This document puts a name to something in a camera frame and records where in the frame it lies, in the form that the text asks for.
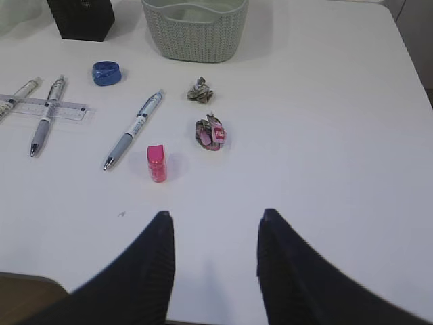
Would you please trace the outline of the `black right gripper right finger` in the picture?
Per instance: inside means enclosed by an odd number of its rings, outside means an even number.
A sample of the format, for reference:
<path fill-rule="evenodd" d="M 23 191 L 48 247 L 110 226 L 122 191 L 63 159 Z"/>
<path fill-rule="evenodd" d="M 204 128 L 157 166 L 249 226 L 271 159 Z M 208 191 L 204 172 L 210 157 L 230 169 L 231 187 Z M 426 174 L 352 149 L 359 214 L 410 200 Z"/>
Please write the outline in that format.
<path fill-rule="evenodd" d="M 256 256 L 269 324 L 426 324 L 334 267 L 275 209 L 260 220 Z"/>

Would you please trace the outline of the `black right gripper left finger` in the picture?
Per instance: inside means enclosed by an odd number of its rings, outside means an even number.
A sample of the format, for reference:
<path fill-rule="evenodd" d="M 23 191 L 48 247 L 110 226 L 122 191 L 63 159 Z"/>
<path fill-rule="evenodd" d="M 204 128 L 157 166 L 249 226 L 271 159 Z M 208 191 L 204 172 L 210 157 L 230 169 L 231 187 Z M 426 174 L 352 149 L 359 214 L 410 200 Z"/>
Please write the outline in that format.
<path fill-rule="evenodd" d="M 23 324 L 165 324 L 174 277 L 173 219 L 160 211 L 109 266 Z"/>

